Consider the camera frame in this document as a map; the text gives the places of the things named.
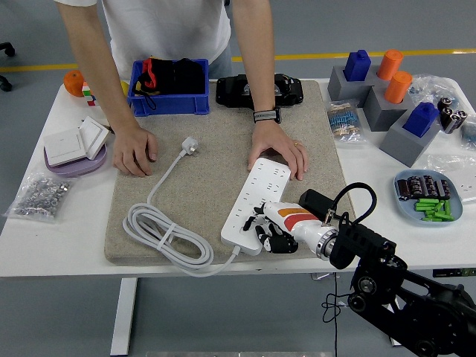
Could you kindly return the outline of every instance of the white power strip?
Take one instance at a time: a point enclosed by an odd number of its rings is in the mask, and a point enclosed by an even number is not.
[[[243,226],[253,215],[255,207],[261,207],[264,202],[281,200],[290,175],[291,170],[286,165],[267,158],[257,159],[223,226],[224,244],[238,245],[242,252],[249,255],[258,255],[261,252],[263,246],[254,229],[244,231]]]

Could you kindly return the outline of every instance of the gray block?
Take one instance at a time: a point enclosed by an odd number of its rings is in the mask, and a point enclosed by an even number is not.
[[[403,129],[403,125],[407,122],[410,114],[411,111],[407,111],[389,128],[379,147],[381,151],[386,152],[408,167],[411,167],[418,160],[440,131],[440,126],[436,121],[432,123],[430,129],[421,138]]]
[[[361,108],[364,106],[369,91],[373,86],[388,86],[389,82],[387,80],[381,80],[377,77],[378,65],[372,65],[369,68],[365,80],[356,82],[347,82],[344,69],[345,66],[343,65],[335,65],[332,68],[327,91],[329,92],[330,99],[333,101],[357,99],[358,107]]]
[[[390,103],[384,97],[386,90],[386,87],[372,87],[364,104],[365,117],[373,132],[386,132],[405,112],[415,108],[408,94],[400,104]]]

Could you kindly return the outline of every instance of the chair wheel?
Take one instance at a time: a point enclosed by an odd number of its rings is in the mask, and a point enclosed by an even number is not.
[[[11,91],[12,90],[12,85],[10,84],[10,82],[8,82],[6,79],[1,78],[0,76],[0,89],[2,91]]]
[[[5,54],[9,57],[15,56],[15,48],[9,47],[5,49]]]

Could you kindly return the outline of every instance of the white t-shirt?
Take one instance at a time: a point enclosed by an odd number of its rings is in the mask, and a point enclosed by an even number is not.
[[[55,0],[91,6],[97,0]],[[103,0],[111,50],[119,75],[150,56],[205,58],[212,63],[228,45],[231,29],[223,0]]]

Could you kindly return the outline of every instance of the yellow floor line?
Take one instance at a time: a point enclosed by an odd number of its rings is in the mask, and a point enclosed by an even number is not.
[[[415,50],[401,51],[404,56],[433,56],[444,54],[476,54],[476,48],[448,48],[435,50]],[[383,52],[368,52],[369,57],[382,57]],[[295,60],[325,60],[336,58],[347,58],[349,52],[335,52],[328,54],[278,54],[274,58],[277,61],[295,61]],[[232,57],[233,62],[242,62],[242,57]],[[20,65],[12,67],[0,67],[0,72],[25,72],[25,71],[53,71],[64,69],[77,69],[76,63],[63,63],[58,65]]]

